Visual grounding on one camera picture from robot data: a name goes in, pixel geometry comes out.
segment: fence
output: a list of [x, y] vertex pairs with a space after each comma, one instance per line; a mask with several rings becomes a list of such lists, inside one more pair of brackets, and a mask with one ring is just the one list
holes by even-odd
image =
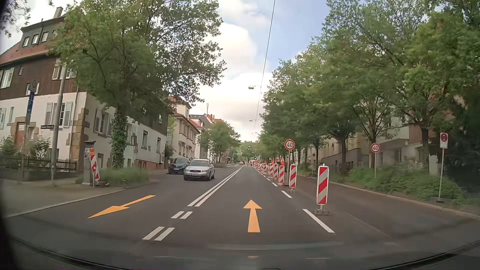
[[[0, 157], [0, 169], [18, 169], [22, 162], [20, 157]], [[24, 168], [27, 170], [50, 170], [51, 161], [44, 159], [25, 158]], [[57, 160], [57, 171], [59, 172], [76, 172], [77, 161], [73, 160]]]

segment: overhead wire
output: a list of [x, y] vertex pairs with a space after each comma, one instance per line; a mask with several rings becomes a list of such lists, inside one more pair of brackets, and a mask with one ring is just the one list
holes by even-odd
[[254, 128], [255, 128], [255, 125], [257, 124], [258, 108], [260, 106], [260, 98], [262, 96], [262, 85], [264, 83], [265, 66], [266, 66], [266, 63], [267, 63], [267, 55], [268, 55], [268, 45], [270, 44], [270, 35], [272, 33], [272, 22], [273, 22], [273, 13], [275, 11], [275, 2], [276, 2], [276, 0], [273, 0], [272, 18], [270, 19], [270, 30], [268, 31], [267, 49], [266, 49], [266, 52], [265, 52], [265, 60], [264, 60], [264, 70], [262, 71], [262, 80], [260, 82], [260, 93], [258, 94], [258, 102], [257, 102], [257, 112], [255, 113], [255, 122], [253, 123]]

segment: yellow arrow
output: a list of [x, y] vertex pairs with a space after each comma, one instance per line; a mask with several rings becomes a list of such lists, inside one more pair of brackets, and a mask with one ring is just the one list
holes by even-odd
[[145, 196], [143, 198], [140, 198], [138, 200], [134, 200], [133, 202], [129, 202], [129, 203], [126, 203], [124, 205], [121, 205], [121, 206], [110, 206], [109, 208], [101, 211], [101, 212], [98, 212], [97, 214], [89, 217], [89, 218], [94, 218], [94, 217], [98, 217], [98, 216], [101, 216], [101, 215], [105, 215], [105, 214], [110, 214], [110, 213], [113, 213], [113, 212], [117, 212], [117, 211], [120, 211], [120, 210], [124, 210], [124, 209], [128, 209], [129, 207], [126, 207], [126, 206], [129, 206], [130, 204], [134, 204], [134, 203], [137, 203], [137, 202], [141, 202], [143, 200], [146, 200], [146, 199], [150, 199], [152, 197], [155, 197], [155, 195], [148, 195], [148, 196]]
[[243, 209], [250, 209], [250, 217], [248, 218], [248, 232], [259, 233], [260, 226], [258, 225], [257, 210], [262, 209], [254, 201], [250, 200]]

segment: silver car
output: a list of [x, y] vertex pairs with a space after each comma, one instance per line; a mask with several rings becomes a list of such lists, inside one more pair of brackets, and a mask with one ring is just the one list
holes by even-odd
[[183, 171], [184, 180], [212, 180], [215, 178], [215, 167], [210, 160], [192, 160]]

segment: black car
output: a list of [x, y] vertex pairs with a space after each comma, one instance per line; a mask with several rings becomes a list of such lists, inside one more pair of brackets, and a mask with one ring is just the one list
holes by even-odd
[[169, 174], [177, 174], [177, 173], [182, 173], [185, 167], [190, 164], [190, 160], [188, 158], [176, 158], [172, 161], [170, 164], [170, 167], [168, 168], [168, 173]]

